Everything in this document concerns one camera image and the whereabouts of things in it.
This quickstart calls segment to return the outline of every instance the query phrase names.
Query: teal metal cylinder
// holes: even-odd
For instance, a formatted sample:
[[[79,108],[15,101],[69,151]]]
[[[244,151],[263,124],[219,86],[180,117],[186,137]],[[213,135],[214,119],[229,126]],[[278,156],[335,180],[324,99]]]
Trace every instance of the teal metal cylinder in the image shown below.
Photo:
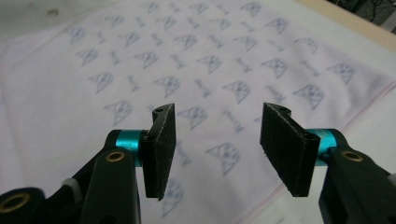
[[[306,129],[306,131],[314,133],[320,138],[318,156],[315,165],[325,166],[326,162],[320,159],[320,155],[326,153],[331,147],[337,147],[337,141],[335,140],[334,135],[332,135],[332,132],[327,129]]]
[[[139,160],[139,138],[142,130],[122,130],[116,141],[116,147],[124,147],[132,151],[134,155],[134,166],[142,167]]]

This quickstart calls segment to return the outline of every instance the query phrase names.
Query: black plastic mount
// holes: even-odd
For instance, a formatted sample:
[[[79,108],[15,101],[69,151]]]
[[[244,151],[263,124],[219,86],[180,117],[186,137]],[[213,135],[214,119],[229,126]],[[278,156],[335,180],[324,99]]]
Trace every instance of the black plastic mount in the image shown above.
[[[142,132],[139,155],[143,163],[146,197],[161,200],[165,194],[176,147],[175,105],[152,111],[153,124]]]
[[[307,132],[281,105],[264,103],[260,143],[293,197],[309,193],[320,138]]]
[[[325,224],[396,223],[396,187],[389,173],[347,145],[329,151],[319,198]]]
[[[177,142],[175,105],[154,109],[152,118],[151,129],[140,134],[138,157],[147,197],[162,199]],[[0,195],[0,223],[140,223],[134,154],[116,147],[120,132],[108,134],[104,147],[70,178],[73,186],[63,184],[47,200],[37,188]],[[114,153],[122,160],[111,162]]]

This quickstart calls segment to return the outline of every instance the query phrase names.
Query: patterned fabric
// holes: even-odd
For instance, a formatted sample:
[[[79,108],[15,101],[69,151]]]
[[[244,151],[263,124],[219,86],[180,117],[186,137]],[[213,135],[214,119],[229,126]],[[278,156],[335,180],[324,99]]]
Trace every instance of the patterned fabric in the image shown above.
[[[31,53],[13,57],[19,46]],[[48,196],[112,129],[148,129],[152,109],[176,104],[161,202],[144,197],[136,169],[143,223],[243,223],[282,188],[260,146],[263,102],[305,128],[342,130],[394,86],[291,18],[236,0],[123,1],[9,42],[0,65],[15,145],[2,150],[18,155],[7,166]]]

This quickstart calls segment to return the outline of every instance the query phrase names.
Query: screw hole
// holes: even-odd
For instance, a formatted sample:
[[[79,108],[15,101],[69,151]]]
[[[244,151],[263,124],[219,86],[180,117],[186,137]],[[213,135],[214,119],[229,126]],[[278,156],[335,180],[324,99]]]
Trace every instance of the screw hole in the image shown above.
[[[363,157],[361,155],[351,151],[343,151],[341,154],[350,161],[363,161]]]
[[[396,217],[389,217],[389,218],[388,218],[388,221],[389,221],[391,224],[396,224]]]
[[[107,216],[100,219],[98,224],[114,224],[116,222],[117,219],[114,216]]]
[[[0,203],[0,213],[9,213],[24,206],[30,200],[30,194],[19,193],[12,195]]]
[[[106,160],[110,162],[120,161],[125,157],[123,152],[112,152],[106,156]]]

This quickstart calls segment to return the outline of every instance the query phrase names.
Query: printed logo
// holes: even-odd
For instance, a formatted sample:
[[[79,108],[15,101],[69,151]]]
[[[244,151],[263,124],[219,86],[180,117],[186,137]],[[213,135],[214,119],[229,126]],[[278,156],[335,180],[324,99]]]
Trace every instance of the printed logo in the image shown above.
[[[280,78],[288,70],[288,66],[286,65],[286,63],[280,59],[273,59],[271,61],[262,63],[262,66],[273,70],[276,78]]]
[[[110,51],[111,60],[113,65],[121,63],[121,59],[117,56],[116,51]]]
[[[141,17],[135,17],[134,19],[136,20],[137,25],[138,25],[140,28],[142,28],[143,26],[146,25],[146,22],[143,21],[143,19],[142,19]]]
[[[175,38],[175,41],[181,42],[184,45],[184,50],[191,48],[194,44],[198,42],[197,37],[195,35],[182,35]]]
[[[137,84],[137,82],[134,81],[134,77],[133,76],[128,76],[127,77],[129,84],[131,85],[131,92],[137,91],[140,89],[139,85]]]
[[[110,21],[111,28],[114,28],[124,22],[124,17],[122,15],[118,15],[113,17],[106,17],[105,20]]]
[[[128,101],[122,100],[112,105],[105,106],[105,110],[110,111],[114,115],[114,125],[116,126],[123,121],[132,112],[132,106]]]
[[[167,29],[171,28],[176,24],[176,19],[174,17],[164,17],[162,19],[158,19],[157,22],[163,25],[163,29],[166,31]]]
[[[194,106],[177,114],[190,121],[191,130],[207,119],[206,112],[199,106]]]
[[[174,3],[169,4],[169,7],[172,8],[172,10],[173,10],[175,13],[181,11],[181,9],[180,9],[178,6],[176,6]]]
[[[265,86],[265,89],[268,90],[269,92],[271,92],[275,102],[277,102],[278,104],[281,104],[282,101],[286,98],[282,93],[277,91],[274,86],[268,85],[268,86]]]
[[[180,82],[176,77],[164,77],[153,83],[165,87],[165,98],[180,87]]]
[[[267,41],[272,47],[274,47],[275,49],[277,49],[277,51],[281,52],[283,50],[285,50],[285,48],[283,48],[281,45],[277,44],[274,40],[269,39]]]
[[[175,152],[176,152],[177,160],[180,162],[182,167],[185,167],[192,162],[190,156],[181,146],[181,142],[177,142]]]
[[[316,68],[314,68],[307,60],[300,61],[300,64],[302,64],[306,69],[311,71],[314,74],[315,77],[320,75],[318,70]]]
[[[198,86],[198,89],[201,90],[201,94],[206,98],[209,96],[212,92],[209,90],[209,88],[205,87],[204,84],[202,83],[201,79],[196,79],[194,83]]]
[[[233,41],[238,41],[238,42],[243,43],[245,45],[246,51],[250,51],[258,43],[255,38],[250,37],[250,36],[238,37],[238,38],[235,38]]]
[[[223,175],[227,175],[241,158],[238,149],[231,143],[224,143],[220,146],[210,148],[206,153],[221,162]]]
[[[192,29],[196,29],[200,26],[200,24],[192,18],[187,18],[187,22],[191,25]]]
[[[102,44],[103,42],[105,42],[105,37],[103,36],[102,32],[98,32],[97,33],[98,38],[99,38],[99,44]]]
[[[271,21],[270,23],[266,24],[265,26],[276,28],[277,33],[280,35],[282,34],[286,28],[288,28],[289,22],[282,19],[282,18],[277,18],[274,21]]]
[[[209,22],[217,23],[219,25],[220,30],[225,30],[232,25],[232,23],[230,21],[227,21],[226,19],[210,20]]]
[[[231,111],[224,111],[223,115],[225,115],[225,117],[233,124],[233,130],[236,133],[240,133],[242,132],[245,128],[242,125],[241,122],[239,122],[234,116],[233,113]]]
[[[212,74],[216,69],[221,66],[221,59],[215,55],[209,55],[202,59],[198,59],[196,62],[205,64],[207,66],[209,74]]]
[[[157,10],[160,7],[160,5],[158,5],[155,2],[150,2],[150,3],[141,5],[141,7],[144,8],[148,14],[150,14],[151,12]]]
[[[163,196],[163,217],[172,212],[183,199],[183,188],[175,179],[169,179]]]
[[[150,67],[152,64],[158,61],[158,56],[154,52],[146,52],[137,54],[134,56],[135,59],[143,61],[143,69]]]
[[[236,58],[235,61],[241,65],[242,70],[244,71],[244,73],[247,73],[249,71],[251,71],[251,67],[249,65],[247,65],[246,63],[244,63],[244,61],[242,61],[241,58]]]
[[[113,82],[114,76],[111,73],[102,73],[97,76],[89,77],[88,80],[96,83],[96,94]]]
[[[222,13],[224,13],[224,16],[230,14],[230,11],[227,10],[227,9],[225,9],[223,5],[217,5],[216,8],[217,8],[218,10],[220,10]]]
[[[189,9],[194,10],[198,15],[207,11],[209,7],[205,3],[195,4],[189,7]]]
[[[180,69],[180,68],[186,66],[186,64],[184,64],[184,63],[177,57],[176,54],[171,55],[171,58],[175,61],[176,67],[177,67],[178,69]]]
[[[126,35],[119,35],[119,38],[125,39],[125,47],[128,47],[139,40],[140,35],[137,32],[131,32]]]
[[[151,35],[151,37],[154,39],[156,46],[163,44],[163,41],[156,34]]]
[[[315,85],[307,85],[306,87],[296,91],[294,94],[307,99],[309,104],[311,104],[312,110],[314,110],[324,98],[324,92]]]
[[[241,25],[242,25],[243,27],[247,28],[247,30],[248,30],[250,33],[254,32],[254,31],[256,30],[256,29],[254,29],[253,26],[251,26],[250,24],[248,24],[248,23],[245,22],[245,21],[241,21]]]
[[[226,91],[231,91],[235,94],[236,102],[241,103],[249,94],[250,87],[243,81],[235,81],[231,84],[222,87]]]
[[[242,6],[240,9],[247,11],[249,15],[253,18],[257,15],[257,13],[259,13],[260,9],[262,9],[262,6],[257,2],[251,2],[247,5]]]
[[[210,35],[210,36],[208,36],[208,38],[209,38],[211,41],[213,41],[213,43],[215,44],[215,47],[216,47],[216,48],[219,49],[219,48],[223,47],[223,43],[221,43],[221,41],[220,41],[219,39],[215,38],[214,35]]]
[[[314,54],[315,52],[317,52],[317,50],[318,50],[318,48],[319,48],[317,42],[316,42],[314,39],[309,38],[309,37],[297,39],[297,40],[294,41],[294,43],[303,44],[303,45],[308,46],[309,51],[310,51],[311,53],[313,53],[313,54]]]
[[[335,66],[330,67],[327,70],[340,76],[345,84],[347,84],[350,79],[352,79],[353,75],[355,75],[355,69],[345,63],[336,64]]]
[[[85,36],[86,32],[83,28],[73,28],[69,30],[69,34],[72,36],[70,44],[73,44],[82,39]]]
[[[83,59],[82,66],[93,62],[98,55],[99,53],[96,49],[87,49],[76,53],[76,56]]]

